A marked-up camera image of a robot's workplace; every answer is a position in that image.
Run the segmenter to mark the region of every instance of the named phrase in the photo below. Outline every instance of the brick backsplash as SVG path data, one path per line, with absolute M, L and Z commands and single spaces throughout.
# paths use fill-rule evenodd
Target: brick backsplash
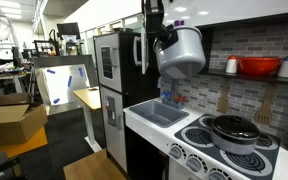
M 287 56 L 288 23 L 215 30 L 210 68 L 224 69 L 229 55 Z
M 221 77 L 196 75 L 178 80 L 176 92 L 186 96 L 185 106 L 219 116 L 222 113 L 217 112 L 217 102 L 221 96 L 223 80 Z M 255 112 L 262 106 L 267 85 L 256 81 L 230 80 L 226 114 L 247 118 L 261 131 L 276 135 L 284 144 L 288 144 L 288 86 L 277 85 L 271 105 L 271 124 L 263 125 L 254 121 Z M 170 91 L 170 86 L 169 80 L 162 80 L 161 91 Z

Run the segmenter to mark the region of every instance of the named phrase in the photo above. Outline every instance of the refrigerator handle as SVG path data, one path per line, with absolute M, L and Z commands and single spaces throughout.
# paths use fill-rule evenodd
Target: refrigerator handle
M 134 62 L 136 66 L 141 66 L 142 62 L 138 60 L 137 58 L 137 42 L 141 41 L 141 37 L 134 37 L 133 41 L 133 57 L 134 57 Z
M 112 67 L 114 68 L 118 67 L 118 65 L 116 64 L 115 56 L 113 55 L 115 50 L 116 48 L 110 47 L 110 60 L 111 60 Z
M 122 130 L 122 122 L 123 122 L 123 116 L 122 115 L 119 115 L 116 119 L 116 129 L 117 130 Z

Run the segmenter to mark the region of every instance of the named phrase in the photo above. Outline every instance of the ceiling light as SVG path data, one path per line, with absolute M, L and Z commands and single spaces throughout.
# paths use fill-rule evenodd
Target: ceiling light
M 177 7 L 177 8 L 175 8 L 175 11 L 184 12 L 184 11 L 186 11 L 186 8 L 184 8 L 184 7 Z
M 21 7 L 20 3 L 10 2 L 10 1 L 1 1 L 1 0 L 0 0 L 0 6 L 13 7 L 13 8 Z
M 207 12 L 207 11 L 201 11 L 201 12 L 199 12 L 198 14 L 200 14 L 200 15 L 207 15 L 209 12 Z
M 22 16 L 17 14 L 5 14 L 5 16 L 13 19 L 22 19 Z
M 19 9 L 1 8 L 1 10 L 4 13 L 21 14 L 21 10 L 19 10 Z

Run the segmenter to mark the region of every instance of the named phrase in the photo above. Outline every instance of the sink basin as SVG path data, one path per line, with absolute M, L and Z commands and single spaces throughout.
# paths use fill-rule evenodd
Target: sink basin
M 157 101 L 149 101 L 131 107 L 130 111 L 162 128 L 170 127 L 189 115 L 187 112 L 169 107 Z

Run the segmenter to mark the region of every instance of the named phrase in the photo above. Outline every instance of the refrigerator door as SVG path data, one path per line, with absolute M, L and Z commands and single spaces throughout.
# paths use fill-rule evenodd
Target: refrigerator door
M 119 35 L 96 37 L 94 42 L 100 83 L 121 92 Z
M 107 151 L 127 172 L 122 96 L 100 86 Z

